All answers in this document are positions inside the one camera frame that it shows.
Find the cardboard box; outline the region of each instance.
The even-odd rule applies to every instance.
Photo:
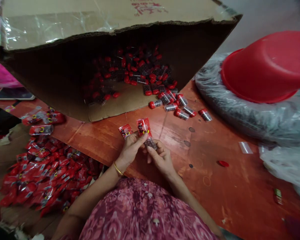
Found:
[[[146,106],[142,86],[118,84],[121,96],[85,105],[81,83],[100,52],[120,44],[159,44],[181,90],[241,18],[218,0],[5,0],[0,62],[36,97],[81,121]]]

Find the smartphone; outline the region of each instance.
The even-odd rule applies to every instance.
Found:
[[[33,100],[35,96],[26,90],[24,87],[20,88],[1,88],[0,100]]]

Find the woman's right hand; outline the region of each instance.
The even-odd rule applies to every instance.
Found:
[[[158,170],[165,177],[175,174],[176,171],[172,164],[170,150],[159,140],[153,139],[153,141],[157,145],[158,149],[156,151],[149,146],[145,148],[148,152],[147,162],[151,163],[153,161]]]

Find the forearm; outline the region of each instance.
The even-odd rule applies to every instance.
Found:
[[[224,239],[219,227],[210,217],[207,211],[200,205],[200,203],[191,194],[183,180],[177,173],[167,176],[167,180],[172,188],[173,193],[177,198],[187,203],[202,219],[202,221],[210,228],[210,230],[220,239]]]
[[[116,160],[116,165],[120,171],[125,171],[126,166],[123,166],[119,159]],[[74,201],[72,206],[68,209],[67,214],[75,215],[82,220],[87,220],[93,208],[115,187],[120,178],[121,176],[116,171],[114,165],[111,165],[100,178]]]

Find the woman's hand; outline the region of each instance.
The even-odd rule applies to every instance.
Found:
[[[153,139],[153,141],[157,145],[158,149],[156,151],[149,146],[145,148],[143,152],[148,152],[147,162],[151,163],[153,160],[156,167],[165,177],[174,175],[176,171],[172,164],[170,150],[159,140]]]
[[[139,137],[139,132],[134,132],[126,138],[120,156],[116,160],[116,166],[120,171],[124,172],[127,167],[129,167],[129,165],[133,162],[138,149],[147,140],[147,137],[148,133],[145,133],[141,137]]]

